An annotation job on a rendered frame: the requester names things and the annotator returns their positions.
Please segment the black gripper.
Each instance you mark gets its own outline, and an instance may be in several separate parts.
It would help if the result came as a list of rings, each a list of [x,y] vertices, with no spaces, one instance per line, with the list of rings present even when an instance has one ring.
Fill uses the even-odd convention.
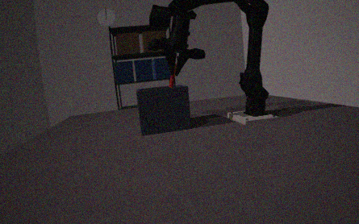
[[[157,51],[162,49],[164,51],[164,53],[161,54],[165,55],[168,61],[170,75],[173,75],[177,53],[179,53],[179,56],[177,56],[177,69],[175,76],[180,73],[189,58],[196,60],[205,58],[204,50],[197,48],[190,50],[187,49],[189,47],[189,44],[187,44],[188,35],[190,35],[188,28],[171,27],[171,32],[169,34],[169,44],[165,44],[164,40],[153,39],[148,42],[148,50]]]

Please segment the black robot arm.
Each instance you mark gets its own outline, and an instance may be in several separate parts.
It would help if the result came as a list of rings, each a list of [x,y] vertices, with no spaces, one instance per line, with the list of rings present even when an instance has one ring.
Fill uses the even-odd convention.
[[[246,14],[249,26],[247,67],[240,74],[240,87],[247,98],[244,114],[253,117],[265,113],[265,99],[269,92],[262,86],[260,71],[262,31],[267,19],[269,5],[264,0],[173,0],[169,6],[152,5],[149,24],[154,27],[167,27],[173,16],[172,27],[189,29],[190,19],[195,19],[194,8],[214,3],[235,2]],[[190,10],[190,11],[189,11]]]

